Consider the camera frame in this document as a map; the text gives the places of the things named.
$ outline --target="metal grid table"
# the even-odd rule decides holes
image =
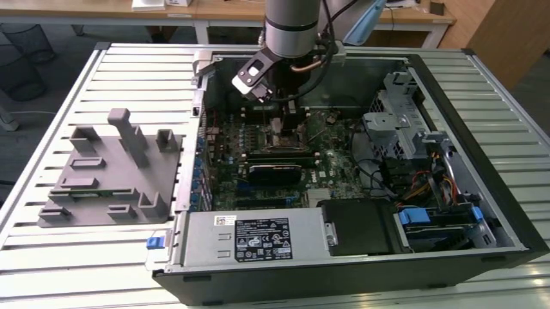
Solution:
[[[208,48],[253,50],[252,46]],[[185,308],[159,287],[144,267],[145,239],[167,231],[173,222],[52,229],[41,229],[34,222],[73,148],[66,138],[76,124],[92,124],[101,135],[114,135],[114,128],[106,125],[108,111],[128,108],[131,121],[141,125],[144,134],[159,128],[188,133],[196,49],[204,47],[113,44],[108,50],[93,51],[0,212],[2,309]],[[550,244],[548,138],[475,56],[458,50],[351,50],[388,55],[419,53]],[[494,270],[451,288],[225,307],[548,308],[548,287],[550,255],[514,269]]]

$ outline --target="blue tab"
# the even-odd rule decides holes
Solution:
[[[399,213],[399,221],[402,222],[402,225],[410,224],[410,220],[408,217],[406,216],[406,213],[402,211]]]
[[[148,250],[164,249],[164,236],[149,237],[147,239],[147,249]]]
[[[406,208],[399,213],[399,221],[402,225],[410,223],[430,223],[428,212],[424,208]]]
[[[479,207],[474,206],[471,208],[471,212],[474,213],[475,220],[478,220],[478,222],[480,222],[483,220],[483,213],[482,213],[482,210],[479,209]]]

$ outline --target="floor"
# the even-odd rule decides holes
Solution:
[[[76,37],[66,25],[44,25],[57,57],[48,64],[37,67],[48,86],[46,93],[28,102],[14,102],[0,92],[0,102],[9,112],[50,111],[62,104],[73,81],[78,76],[93,46],[98,41],[148,42],[148,34],[140,26],[85,26],[85,35]],[[212,44],[253,44],[255,30],[243,28],[212,28]],[[196,43],[193,29],[180,27],[172,38],[173,43]],[[0,35],[0,44],[6,44]],[[543,56],[522,82],[512,91],[527,112],[550,134],[550,120],[546,108],[550,105],[550,57]],[[44,135],[53,115],[25,113],[13,115],[20,123],[16,132],[6,133],[0,129],[0,180],[16,181],[28,159]],[[0,185],[0,205],[5,200],[10,187]]]

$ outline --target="desk leg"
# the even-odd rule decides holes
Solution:
[[[82,24],[72,24],[72,31],[74,31],[76,36],[81,37],[84,35],[84,25]]]
[[[443,39],[444,32],[447,31],[448,24],[434,25],[426,40],[423,41],[422,48],[438,48],[440,40]]]
[[[193,22],[196,42],[199,44],[208,44],[208,21]]]
[[[0,106],[0,127],[6,131],[14,131],[18,128],[18,123]]]

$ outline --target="warning label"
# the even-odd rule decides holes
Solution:
[[[291,258],[288,218],[235,221],[235,259],[237,262]]]

